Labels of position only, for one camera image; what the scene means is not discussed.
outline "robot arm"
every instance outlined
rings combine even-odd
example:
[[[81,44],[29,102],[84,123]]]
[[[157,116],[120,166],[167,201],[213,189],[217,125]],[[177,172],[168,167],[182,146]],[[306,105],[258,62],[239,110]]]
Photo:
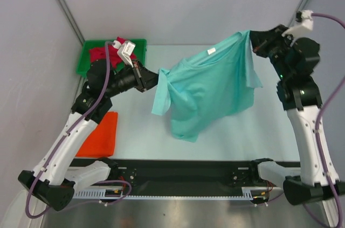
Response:
[[[79,148],[89,134],[101,122],[112,106],[111,97],[131,88],[140,92],[147,91],[158,83],[158,75],[147,70],[139,61],[131,61],[121,71],[111,71],[103,98],[97,107],[74,127],[74,123],[83,116],[99,97],[106,77],[106,61],[98,60],[91,64],[87,72],[88,82],[77,97],[66,125],[55,143],[34,167],[33,171],[23,170],[18,180],[28,190],[34,185],[33,195],[53,207],[62,210],[71,201],[73,194],[107,179],[118,179],[118,165],[108,158],[100,158],[93,164],[76,171],[67,171]],[[48,165],[46,161],[58,146]]]
[[[292,28],[279,25],[269,31],[251,31],[253,52],[269,58],[280,81],[277,95],[287,112],[295,132],[300,155],[300,170],[289,170],[271,159],[253,161],[258,178],[269,180],[284,189],[292,205],[321,201],[333,196],[322,167],[315,138],[315,121],[322,105],[320,91],[311,74],[320,61],[320,45],[309,38],[295,37],[311,31],[311,11],[297,13],[301,24]],[[345,193],[345,184],[339,180],[329,156],[322,120],[319,129],[322,149],[331,177],[339,195]]]

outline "metal floor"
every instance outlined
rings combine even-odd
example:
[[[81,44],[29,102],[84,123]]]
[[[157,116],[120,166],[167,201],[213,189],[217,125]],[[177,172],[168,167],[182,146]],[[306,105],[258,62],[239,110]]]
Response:
[[[322,217],[320,208],[314,213]],[[125,200],[104,207],[86,204],[49,213],[42,228],[228,228],[317,227],[302,206],[291,206],[284,196],[268,207],[249,202],[202,200]]]

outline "green plastic basket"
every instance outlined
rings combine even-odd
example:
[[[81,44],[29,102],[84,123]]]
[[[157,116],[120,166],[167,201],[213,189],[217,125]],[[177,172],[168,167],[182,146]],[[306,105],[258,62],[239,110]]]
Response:
[[[90,53],[89,50],[95,47],[102,47],[104,46],[105,41],[114,41],[114,39],[107,39],[107,40],[87,40],[84,42],[82,46],[80,58],[77,65],[77,74],[80,74],[84,78],[86,78],[86,73],[90,69]],[[135,44],[134,54],[136,58],[145,65],[145,56],[146,56],[146,39],[130,39]],[[119,71],[125,66],[124,62],[119,63],[116,66],[116,70]]]

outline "orange cloth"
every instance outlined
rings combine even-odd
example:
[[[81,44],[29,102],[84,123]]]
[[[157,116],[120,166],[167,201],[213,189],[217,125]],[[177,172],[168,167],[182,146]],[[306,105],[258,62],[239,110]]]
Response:
[[[118,113],[108,112],[80,147],[77,157],[109,157],[114,154]]]

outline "teal t-shirt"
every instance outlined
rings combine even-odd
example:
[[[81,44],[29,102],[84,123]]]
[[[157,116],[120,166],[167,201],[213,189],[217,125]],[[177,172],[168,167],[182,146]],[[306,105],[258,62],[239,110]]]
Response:
[[[253,105],[254,89],[262,84],[249,33],[237,32],[171,70],[160,69],[152,113],[164,115],[171,108],[174,137],[195,142],[212,121]]]

